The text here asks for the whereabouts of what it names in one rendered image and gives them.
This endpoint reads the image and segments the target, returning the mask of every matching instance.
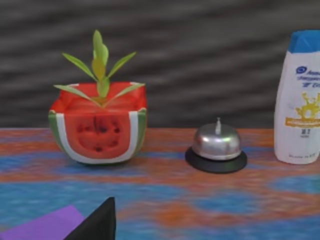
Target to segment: black object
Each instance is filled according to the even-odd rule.
[[[64,240],[115,240],[115,198],[109,197]]]
[[[201,157],[192,150],[191,147],[185,152],[185,160],[195,169],[214,174],[230,174],[243,169],[248,162],[247,155],[244,152],[231,160],[214,161]]]

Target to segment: green plant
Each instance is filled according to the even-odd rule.
[[[136,52],[130,53],[129,55],[117,61],[115,65],[112,67],[112,69],[110,70],[110,72],[107,74],[109,50],[107,46],[104,45],[102,36],[98,30],[96,30],[93,34],[93,59],[91,64],[93,73],[86,66],[86,64],[84,64],[81,60],[77,59],[76,57],[71,56],[67,53],[63,53],[62,55],[96,81],[96,90],[97,90],[98,96],[89,97],[82,91],[70,85],[54,85],[54,87],[63,91],[70,92],[72,94],[76,94],[82,98],[92,101],[99,107],[105,108],[114,99],[124,94],[127,94],[130,91],[133,91],[141,86],[144,86],[144,84],[142,83],[134,84],[132,86],[129,86],[123,89],[116,96],[112,97],[110,100],[108,101],[106,100],[106,96],[110,88],[110,77],[114,75],[134,55],[136,55]]]

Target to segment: watermelon-shaped pot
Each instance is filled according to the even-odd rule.
[[[107,100],[134,82],[113,82]],[[96,97],[95,83],[72,84]],[[145,87],[111,101],[106,108],[61,91],[49,111],[49,126],[56,143],[71,159],[85,164],[114,164],[134,157],[143,145],[147,127]]]

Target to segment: blue bottle cap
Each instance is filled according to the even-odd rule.
[[[320,51],[320,30],[296,31],[291,35],[288,51],[306,54]]]

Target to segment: painted tabletop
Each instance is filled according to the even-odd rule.
[[[271,129],[240,129],[248,166],[216,175],[184,160],[194,129],[148,129],[138,157],[89,167],[48,129],[0,129],[0,231],[115,197],[117,240],[319,240],[320,162],[276,160]]]

